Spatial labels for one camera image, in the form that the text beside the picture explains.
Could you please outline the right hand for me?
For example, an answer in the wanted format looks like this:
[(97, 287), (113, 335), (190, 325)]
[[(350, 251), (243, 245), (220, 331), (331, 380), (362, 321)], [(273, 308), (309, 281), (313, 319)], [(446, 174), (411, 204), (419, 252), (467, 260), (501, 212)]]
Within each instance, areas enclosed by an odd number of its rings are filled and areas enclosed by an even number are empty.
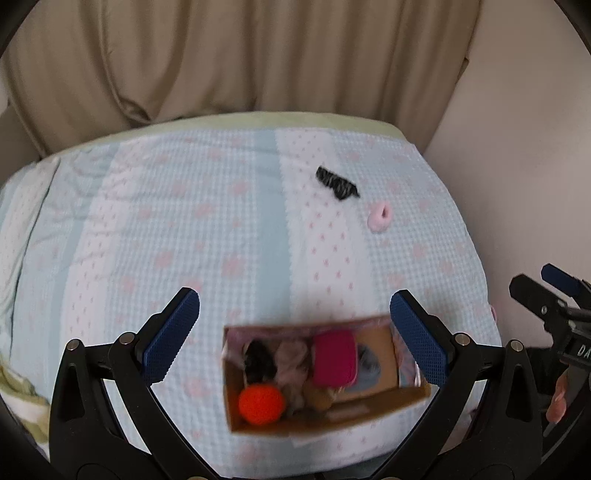
[(546, 411), (546, 419), (551, 424), (559, 423), (567, 410), (568, 402), (566, 395), (568, 387), (568, 371), (565, 371), (556, 382), (555, 392)]

